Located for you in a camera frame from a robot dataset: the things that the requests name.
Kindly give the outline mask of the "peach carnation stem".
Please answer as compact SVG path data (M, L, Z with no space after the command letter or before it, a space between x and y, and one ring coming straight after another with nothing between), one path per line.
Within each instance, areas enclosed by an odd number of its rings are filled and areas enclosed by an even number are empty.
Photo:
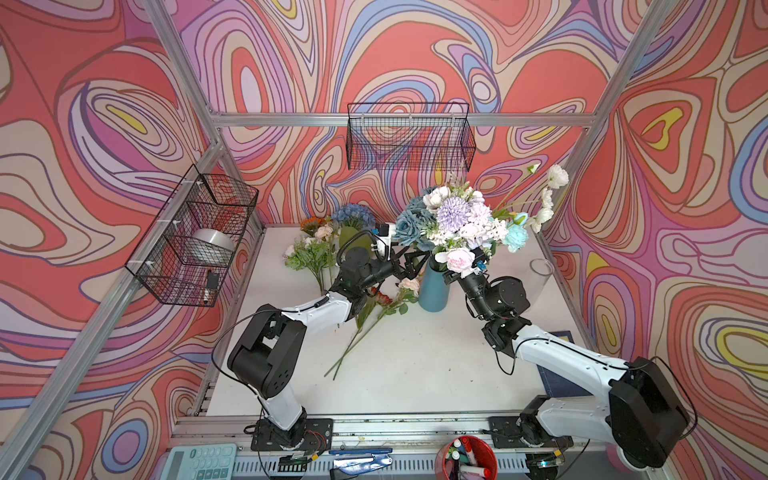
M369 317L368 322L366 323L367 326L367 332L365 336L363 337L362 341L365 339L365 337L370 333L370 331L377 326L384 318L394 315L404 315L408 312L409 306L411 304L414 304L419 299L419 293L420 293L420 282L418 279L416 280L404 280L399 281L396 284L396 292L392 295L389 295L387 293L384 293L392 298L392 302L385 307L378 307ZM329 375L332 376L331 373L329 373L329 370L332 368L332 366L336 363L336 361L331 365L331 367L325 372L324 377L328 377Z

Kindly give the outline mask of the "teal ceramic vase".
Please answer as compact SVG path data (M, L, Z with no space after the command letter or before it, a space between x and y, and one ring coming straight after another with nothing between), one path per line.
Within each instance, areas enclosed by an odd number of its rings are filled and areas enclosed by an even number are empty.
M445 283L443 273L433 258L425 266L418 303L427 312L440 312L448 303L450 286Z

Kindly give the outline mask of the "pink rose stem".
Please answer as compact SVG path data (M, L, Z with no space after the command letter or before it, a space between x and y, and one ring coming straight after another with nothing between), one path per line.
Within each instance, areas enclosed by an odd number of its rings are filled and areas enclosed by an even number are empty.
M448 271L459 274L461 278L466 278L473 273L475 259L475 253L467 247L441 251L435 255L435 260L439 264L444 264Z

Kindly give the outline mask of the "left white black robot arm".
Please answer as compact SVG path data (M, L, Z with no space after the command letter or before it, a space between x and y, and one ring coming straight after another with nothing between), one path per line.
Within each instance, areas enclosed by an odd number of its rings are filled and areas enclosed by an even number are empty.
M339 273L320 299L279 309L265 304L248 325L227 358L234 377L256 391L263 418L254 427L253 446L283 450L306 448L314 434L307 427L306 409L290 385L305 337L355 318L375 288L394 277L414 280L430 254L408 248L375 258L354 247L343 255Z

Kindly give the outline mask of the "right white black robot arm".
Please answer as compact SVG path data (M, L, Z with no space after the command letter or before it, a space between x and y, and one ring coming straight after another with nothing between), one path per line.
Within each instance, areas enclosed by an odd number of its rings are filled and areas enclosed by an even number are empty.
M608 357L534 325L522 315L529 302L517 278L448 273L445 280L460 285L470 315L483 321L483 337L495 353L547 369L589 394L536 397L516 421L522 443L537 447L559 437L580 437L616 445L630 469L666 463L690 416L653 360Z

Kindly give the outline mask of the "clear glass vase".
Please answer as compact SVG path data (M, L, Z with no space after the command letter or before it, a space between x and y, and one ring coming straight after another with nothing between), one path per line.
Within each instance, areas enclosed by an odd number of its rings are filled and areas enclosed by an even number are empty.
M536 258L529 263L527 291L531 298L537 298L554 274L553 264L545 258Z

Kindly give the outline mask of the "blue hydrangea bunch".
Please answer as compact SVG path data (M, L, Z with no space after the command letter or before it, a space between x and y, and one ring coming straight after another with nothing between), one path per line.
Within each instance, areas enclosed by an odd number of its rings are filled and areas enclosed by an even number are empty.
M469 183L452 180L412 198L395 221L393 240L428 251L467 247L476 255L473 273L481 273L500 246L515 253L528 242L526 227L492 216L483 193Z

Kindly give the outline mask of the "blue hydrangea stem with leaves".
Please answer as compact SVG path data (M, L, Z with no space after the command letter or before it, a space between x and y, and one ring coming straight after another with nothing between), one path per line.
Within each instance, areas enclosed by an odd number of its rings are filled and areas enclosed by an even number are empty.
M375 217L365 205L347 204L331 214L339 233L339 247L343 248L360 231L375 229Z

